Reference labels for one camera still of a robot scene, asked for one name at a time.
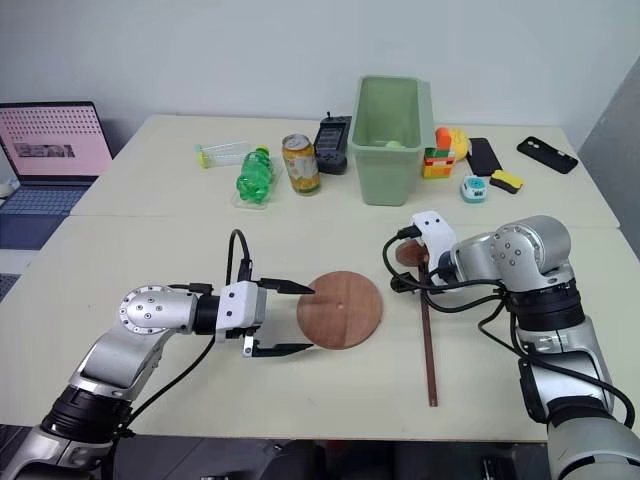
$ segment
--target yellow sponge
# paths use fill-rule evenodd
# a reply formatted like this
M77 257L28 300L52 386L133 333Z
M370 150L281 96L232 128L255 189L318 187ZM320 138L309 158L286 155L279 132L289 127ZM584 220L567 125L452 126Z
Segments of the yellow sponge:
M506 190L509 193L517 193L518 190L522 188L522 185L524 185L524 181L521 178L518 178L515 175L511 175L504 170L496 170L495 172L493 172L489 183L498 188Z

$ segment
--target laptop screen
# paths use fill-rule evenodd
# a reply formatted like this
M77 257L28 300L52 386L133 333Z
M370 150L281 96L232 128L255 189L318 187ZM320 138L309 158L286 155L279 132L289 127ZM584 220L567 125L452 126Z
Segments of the laptop screen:
M0 141L23 183L93 180L111 161L92 102L0 104Z

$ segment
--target green plastic bottle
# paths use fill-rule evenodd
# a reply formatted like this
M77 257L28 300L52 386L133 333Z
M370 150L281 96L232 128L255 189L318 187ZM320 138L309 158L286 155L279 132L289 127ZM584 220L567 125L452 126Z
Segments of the green plastic bottle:
M263 203L271 191L272 182L273 164L269 158L269 149L260 145L244 157L236 188L242 200Z

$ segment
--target black phone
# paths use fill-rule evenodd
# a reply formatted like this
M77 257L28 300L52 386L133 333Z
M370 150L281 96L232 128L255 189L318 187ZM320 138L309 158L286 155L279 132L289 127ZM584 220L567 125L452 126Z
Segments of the black phone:
M347 169L347 137L350 126L351 117L332 117L331 112L327 112L327 118L320 122L313 147L318 170L322 173L342 175Z
M525 138L516 149L556 172L569 173L578 165L577 159L536 137Z
M467 154L469 166L474 175L490 177L496 170L502 170L498 157L486 138L470 138L471 149Z

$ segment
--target yellow can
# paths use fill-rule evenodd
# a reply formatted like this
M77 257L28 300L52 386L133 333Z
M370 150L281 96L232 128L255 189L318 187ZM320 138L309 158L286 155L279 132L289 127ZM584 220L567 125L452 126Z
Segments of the yellow can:
M305 135L294 133L282 140L282 158L293 189L310 195L320 187L320 173L313 145Z

